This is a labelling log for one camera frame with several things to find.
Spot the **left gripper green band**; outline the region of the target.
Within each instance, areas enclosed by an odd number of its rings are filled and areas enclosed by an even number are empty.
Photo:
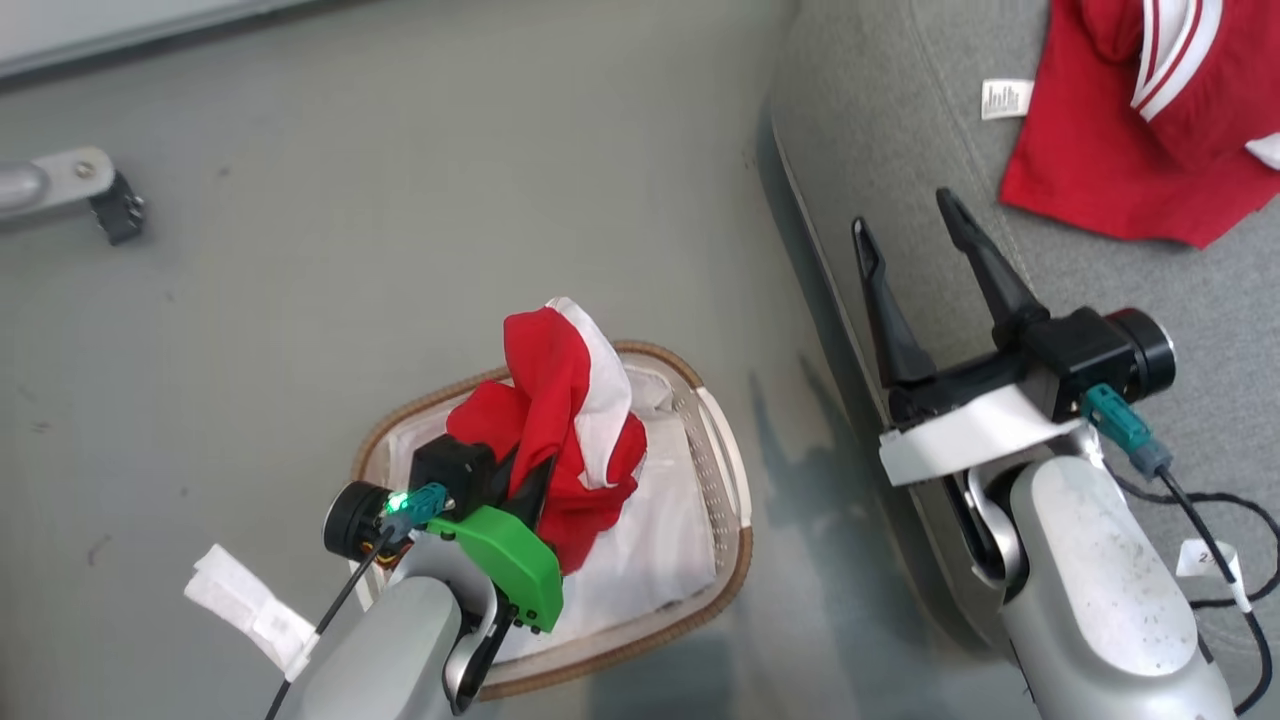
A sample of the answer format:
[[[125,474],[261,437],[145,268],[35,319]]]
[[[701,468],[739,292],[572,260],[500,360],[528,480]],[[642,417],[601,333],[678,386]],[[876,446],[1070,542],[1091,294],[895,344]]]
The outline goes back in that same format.
[[[428,530],[449,536],[506,598],[518,610],[518,620],[540,633],[550,633],[564,606],[561,566],[556,552],[538,530],[554,478],[558,454],[521,477],[516,454],[498,466],[497,479],[508,491],[497,507],[481,506],[462,520],[434,518]]]

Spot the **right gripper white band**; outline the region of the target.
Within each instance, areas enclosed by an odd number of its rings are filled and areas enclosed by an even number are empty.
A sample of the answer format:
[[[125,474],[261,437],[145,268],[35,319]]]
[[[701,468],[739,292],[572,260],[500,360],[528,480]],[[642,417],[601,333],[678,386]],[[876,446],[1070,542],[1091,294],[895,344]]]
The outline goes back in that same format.
[[[952,190],[936,190],[936,202],[954,247],[965,255],[980,288],[995,346],[1012,347],[1029,325],[1048,320],[1050,310]],[[854,219],[851,234],[890,410],[879,461],[892,486],[978,468],[1082,427],[1078,416],[1051,419],[1028,396],[1024,384],[1033,364],[1018,350],[938,370],[893,296],[884,255],[864,218]]]

